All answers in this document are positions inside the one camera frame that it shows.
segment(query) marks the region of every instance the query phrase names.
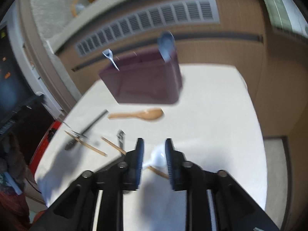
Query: black cable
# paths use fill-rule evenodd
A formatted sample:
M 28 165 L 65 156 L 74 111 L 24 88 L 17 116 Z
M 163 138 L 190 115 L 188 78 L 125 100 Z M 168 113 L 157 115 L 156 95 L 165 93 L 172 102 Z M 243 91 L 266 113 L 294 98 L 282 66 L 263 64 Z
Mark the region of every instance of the black cable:
M 38 193 L 40 193 L 41 194 L 41 192 L 40 191 L 38 191 L 33 185 L 32 185 L 32 183 L 26 178 L 26 180 L 29 182 L 29 184 L 38 192 Z

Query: wooden stick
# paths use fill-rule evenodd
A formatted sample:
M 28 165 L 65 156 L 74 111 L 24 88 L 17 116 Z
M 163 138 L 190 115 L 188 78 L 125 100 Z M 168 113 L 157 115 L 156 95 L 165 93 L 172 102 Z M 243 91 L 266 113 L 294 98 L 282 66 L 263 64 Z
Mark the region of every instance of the wooden stick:
M 111 141 L 107 140 L 106 138 L 102 137 L 102 140 L 107 142 L 110 146 L 114 147 L 115 149 L 117 149 L 118 151 L 120 151 L 122 154 L 126 155 L 126 151 L 124 151 L 123 149 L 121 149 L 120 147 L 118 147 L 117 145 L 115 145 L 114 143 L 112 143 Z M 152 166 L 148 166 L 147 167 L 149 170 L 153 171 L 155 174 L 164 177 L 166 179 L 169 179 L 169 176 L 167 174 L 165 174 L 164 172 L 152 167 Z
M 86 142 L 80 140 L 79 138 L 73 136 L 71 133 L 69 133 L 69 132 L 67 132 L 67 131 L 65 131 L 65 130 L 64 130 L 64 132 L 67 133 L 70 137 L 74 138 L 74 139 L 75 139 L 76 141 L 78 141 L 79 143 L 81 143 L 83 146 L 86 146 L 87 148 L 92 149 L 93 151 L 99 153 L 99 154 L 102 155 L 102 156 L 105 156 L 105 157 L 108 156 L 106 153 L 104 153 L 104 152 L 98 150 L 98 149 L 95 148 L 95 147 L 92 147 L 92 146 L 89 145 L 88 143 L 86 143 Z

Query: vent slat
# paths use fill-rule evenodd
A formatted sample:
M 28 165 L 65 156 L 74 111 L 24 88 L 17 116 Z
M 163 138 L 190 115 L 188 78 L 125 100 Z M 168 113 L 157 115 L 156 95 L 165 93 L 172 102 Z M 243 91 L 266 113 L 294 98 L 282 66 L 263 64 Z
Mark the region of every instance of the vent slat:
M 97 47 L 100 47 L 100 42 L 98 41 L 97 36 L 96 36 L 96 35 L 93 35 L 93 36 L 91 36 L 91 38 L 92 38 L 92 41 L 93 41 L 95 47 L 96 47 L 96 48 L 97 48 Z
M 113 41 L 114 40 L 110 28 L 105 28 L 104 32 L 105 32 L 105 34 L 107 36 L 108 41 Z
M 88 48 L 88 45 L 87 45 L 86 41 L 83 41 L 81 44 L 82 44 L 82 46 L 84 47 L 84 51 L 85 51 L 86 53 L 89 53 L 90 50 L 89 50 L 89 48 Z
M 129 21 L 131 28 L 133 29 L 134 32 L 140 30 L 140 27 L 139 27 L 139 24 L 138 24 L 138 21 L 137 21 L 137 18 L 136 18 L 135 15 L 128 17 L 128 21 Z
M 174 7 L 174 10 L 175 10 L 175 14 L 177 16 L 177 20 L 179 22 L 187 21 L 186 11 L 185 11 L 185 7 L 184 7 L 183 3 L 173 4 L 173 7 Z
M 107 42 L 105 39 L 104 33 L 100 30 L 99 32 L 97 32 L 97 35 L 100 39 L 100 43 L 104 45 Z
M 149 13 L 150 13 L 154 26 L 160 26 L 163 24 L 163 22 L 161 21 L 161 15 L 159 14 L 159 11 L 157 8 L 150 9 Z
M 173 18 L 173 14 L 172 14 L 172 9 L 171 9 L 170 5 L 162 6 L 161 7 L 161 11 L 163 12 L 166 24 L 174 22 L 174 18 Z
M 145 11 L 138 13 L 138 16 L 139 16 L 141 25 L 144 29 L 151 28 L 149 18 L 148 18 L 147 13 Z
M 198 5 L 195 1 L 191 2 L 186 2 L 187 8 L 188 8 L 188 13 L 190 16 L 191 20 L 199 20 L 200 15 L 199 15 L 199 10 L 198 10 Z
M 208 1 L 200 1 L 202 16 L 204 19 L 213 19 L 211 5 Z
M 120 29 L 119 29 L 119 26 L 117 24 L 112 24 L 110 25 L 112 31 L 113 31 L 113 34 L 115 35 L 115 37 L 118 39 L 118 38 L 121 38 L 122 37 L 122 34 L 120 32 Z
M 81 44 L 78 44 L 77 47 L 78 47 L 78 50 L 79 50 L 79 52 L 80 52 L 81 55 L 85 55 L 85 54 L 86 54 L 86 53 L 84 52 L 84 49 L 82 48 Z
M 94 45 L 93 45 L 93 43 L 92 43 L 92 41 L 91 41 L 90 38 L 86 39 L 86 41 L 87 41 L 87 43 L 88 43 L 88 46 L 89 46 L 90 50 L 95 49 L 95 47 L 94 47 Z
M 131 33 L 126 20 L 119 21 L 119 24 L 121 26 L 121 29 L 122 29 L 122 32 L 123 32 L 124 35 L 128 35 L 128 34 Z

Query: white tablecloth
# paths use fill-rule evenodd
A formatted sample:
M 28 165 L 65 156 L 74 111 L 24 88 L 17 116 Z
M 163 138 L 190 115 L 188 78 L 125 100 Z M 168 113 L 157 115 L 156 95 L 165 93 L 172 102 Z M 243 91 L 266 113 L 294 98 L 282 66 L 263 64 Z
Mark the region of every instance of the white tablecloth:
M 103 118 L 89 131 L 87 142 L 108 157 L 80 144 L 71 151 L 64 150 L 70 137 L 64 132 L 68 128 L 62 125 L 35 173 L 47 206 L 82 171 L 96 171 L 119 156 L 100 136 L 118 144 L 116 134 L 122 129 L 126 151 L 134 149 L 138 137 L 144 138 L 145 161 L 155 146 L 172 138 L 175 148 L 204 170 L 227 170 L 264 209 L 265 151 L 242 76 L 235 67 L 217 64 L 182 65 L 181 72 L 184 85 L 175 105 L 119 105 L 104 83 L 97 81 L 65 119 L 75 131 L 80 132 L 105 109 L 110 113 L 131 112 L 159 106 L 165 115 L 154 122 Z M 168 180 L 144 170 L 140 189 L 124 195 L 124 230 L 184 230 L 185 210 L 185 192 L 173 192 Z

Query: screen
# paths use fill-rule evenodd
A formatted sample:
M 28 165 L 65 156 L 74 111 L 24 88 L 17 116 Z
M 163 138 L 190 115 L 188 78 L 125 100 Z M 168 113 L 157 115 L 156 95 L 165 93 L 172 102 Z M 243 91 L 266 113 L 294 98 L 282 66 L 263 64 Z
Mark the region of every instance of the screen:
M 7 27 L 0 29 L 0 121 L 33 95 L 13 54 Z

